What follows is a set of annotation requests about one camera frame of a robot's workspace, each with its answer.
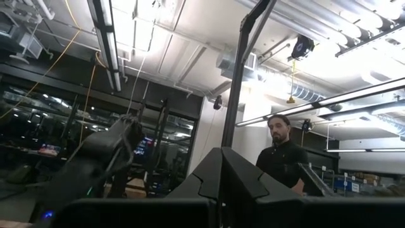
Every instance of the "ceiling light fixture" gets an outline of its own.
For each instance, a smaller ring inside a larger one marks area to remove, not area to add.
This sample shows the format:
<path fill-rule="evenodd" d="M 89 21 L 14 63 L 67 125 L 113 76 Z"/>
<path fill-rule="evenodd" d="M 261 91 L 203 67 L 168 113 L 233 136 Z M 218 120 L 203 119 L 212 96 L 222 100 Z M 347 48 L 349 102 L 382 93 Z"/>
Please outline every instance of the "ceiling light fixture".
<path fill-rule="evenodd" d="M 405 86 L 405 78 L 401 79 L 395 79 L 395 80 L 390 80 L 388 82 L 381 83 L 379 85 L 372 85 L 370 87 L 360 89 L 357 91 L 353 92 L 348 92 L 345 94 L 341 94 L 338 96 L 334 96 L 331 98 L 326 98 L 321 101 L 316 101 L 312 102 L 309 104 L 303 104 L 300 106 L 296 106 L 294 108 L 290 108 L 288 110 L 276 112 L 276 113 L 271 113 L 269 115 L 265 115 L 262 117 L 254 118 L 252 120 L 246 120 L 243 122 L 237 123 L 235 126 L 236 127 L 244 127 L 247 125 L 255 124 L 255 123 L 260 123 L 263 121 L 266 121 L 268 118 L 270 118 L 272 115 L 276 114 L 282 114 L 282 115 L 296 115 L 300 113 L 304 113 L 306 111 L 311 111 L 311 110 L 316 110 L 319 108 L 324 108 L 326 106 L 330 105 L 337 105 L 339 103 L 345 103 L 348 101 L 352 101 L 355 99 L 360 99 L 360 98 L 365 98 L 368 96 L 373 96 L 376 94 L 383 94 L 385 92 L 390 92 L 390 91 L 396 91 L 398 89 L 402 89 Z"/>
<path fill-rule="evenodd" d="M 87 0 L 112 89 L 121 91 L 111 0 Z"/>
<path fill-rule="evenodd" d="M 391 152 L 402 153 L 405 152 L 405 148 L 380 148 L 380 149 L 327 149 L 329 153 L 372 153 L 372 152 Z"/>

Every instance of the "ceiling pipe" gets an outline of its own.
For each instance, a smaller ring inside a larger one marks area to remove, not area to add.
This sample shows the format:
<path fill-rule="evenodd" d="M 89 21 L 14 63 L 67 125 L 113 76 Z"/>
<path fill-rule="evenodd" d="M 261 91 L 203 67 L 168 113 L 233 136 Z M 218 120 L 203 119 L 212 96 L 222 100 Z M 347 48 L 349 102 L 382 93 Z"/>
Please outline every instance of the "ceiling pipe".
<path fill-rule="evenodd" d="M 376 13 L 384 18 L 389 18 L 391 20 L 405 20 L 405 11 L 403 10 L 401 4 L 397 2 L 382 1 L 382 0 L 363 0 L 364 5 L 375 10 Z"/>
<path fill-rule="evenodd" d="M 280 13 L 281 15 L 293 19 L 297 23 L 300 23 L 301 25 L 304 25 L 307 28 L 311 28 L 315 32 L 321 34 L 323 37 L 329 38 L 330 40 L 336 42 L 337 44 L 348 46 L 352 46 L 354 44 L 353 40 L 347 37 L 346 35 L 336 31 L 332 27 L 325 25 L 319 20 L 303 13 L 302 11 L 299 11 L 298 9 L 289 6 L 286 3 L 277 1 L 273 10 Z"/>
<path fill-rule="evenodd" d="M 363 6 L 356 1 L 346 1 L 346 0 L 332 0 L 337 6 L 358 15 L 360 18 L 368 23 L 371 23 L 375 28 L 379 30 L 388 30 L 391 28 L 392 23 L 387 19 L 377 15 L 376 13 L 369 10 L 367 7 Z"/>
<path fill-rule="evenodd" d="M 319 5 L 318 3 L 309 0 L 309 1 L 302 1 L 302 0 L 291 0 L 292 3 L 295 5 L 313 13 L 314 15 L 318 15 L 327 23 L 333 25 L 335 28 L 340 29 L 343 34 L 348 35 L 349 37 L 355 37 L 361 40 L 366 40 L 370 38 L 369 32 L 366 30 L 359 28 L 355 24 L 349 22 L 345 18 L 335 14 L 334 12 L 330 11 L 329 9 Z"/>
<path fill-rule="evenodd" d="M 253 9 L 256 5 L 256 2 L 253 0 L 236 0 L 238 3 L 244 5 L 245 7 L 248 7 L 249 9 Z M 280 13 L 277 13 L 276 11 L 272 11 L 269 16 L 270 19 L 281 23 L 282 25 L 288 27 L 289 29 L 293 30 L 294 32 L 297 32 L 298 34 L 304 35 L 314 41 L 317 42 L 323 42 L 330 44 L 333 47 L 336 47 L 338 53 L 340 50 L 343 48 L 336 44 L 335 42 L 330 41 L 326 37 L 323 37 L 322 35 L 312 31 L 309 28 L 306 28 L 295 21 L 291 20 L 290 18 L 287 18 L 286 16 L 281 15 Z"/>

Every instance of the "beard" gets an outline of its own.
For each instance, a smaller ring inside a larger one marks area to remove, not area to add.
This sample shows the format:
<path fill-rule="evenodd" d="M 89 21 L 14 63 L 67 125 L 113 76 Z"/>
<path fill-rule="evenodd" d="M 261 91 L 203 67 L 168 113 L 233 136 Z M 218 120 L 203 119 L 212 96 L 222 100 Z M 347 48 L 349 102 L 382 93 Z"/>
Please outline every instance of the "beard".
<path fill-rule="evenodd" d="M 275 143 L 280 143 L 285 139 L 284 137 L 282 137 L 279 134 L 274 134 L 274 135 L 272 135 L 272 137 L 273 137 L 273 142 L 275 142 Z"/>

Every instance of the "black shirt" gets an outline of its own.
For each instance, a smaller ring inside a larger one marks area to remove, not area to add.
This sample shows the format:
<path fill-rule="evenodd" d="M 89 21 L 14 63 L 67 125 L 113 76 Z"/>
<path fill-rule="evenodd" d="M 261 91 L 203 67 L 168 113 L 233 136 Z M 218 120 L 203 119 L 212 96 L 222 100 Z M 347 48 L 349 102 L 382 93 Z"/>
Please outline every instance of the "black shirt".
<path fill-rule="evenodd" d="M 308 163 L 306 151 L 287 141 L 262 150 L 256 166 L 285 186 L 294 187 L 300 178 L 296 163 Z"/>

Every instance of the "black metal frame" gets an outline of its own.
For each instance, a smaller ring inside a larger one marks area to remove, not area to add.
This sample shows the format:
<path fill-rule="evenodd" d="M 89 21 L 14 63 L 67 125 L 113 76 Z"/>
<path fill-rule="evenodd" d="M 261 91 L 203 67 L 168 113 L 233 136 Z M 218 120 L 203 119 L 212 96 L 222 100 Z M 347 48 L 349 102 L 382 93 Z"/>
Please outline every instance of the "black metal frame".
<path fill-rule="evenodd" d="M 234 76 L 232 78 L 230 96 L 228 102 L 227 115 L 225 119 L 225 125 L 223 128 L 222 134 L 222 143 L 221 146 L 231 147 L 235 124 L 236 124 L 236 115 L 239 105 L 239 96 L 240 89 L 242 87 L 243 71 L 244 65 L 249 56 L 249 53 L 252 51 L 254 44 L 256 43 L 263 26 L 265 25 L 268 16 L 274 8 L 277 0 L 260 0 L 260 2 L 252 9 L 252 11 L 245 16 L 240 25 L 240 34 L 239 34 L 239 44 L 236 52 L 236 61 L 234 68 Z M 249 42 L 249 34 L 251 33 L 256 20 L 260 15 L 264 15 L 258 25 L 251 41 Z"/>

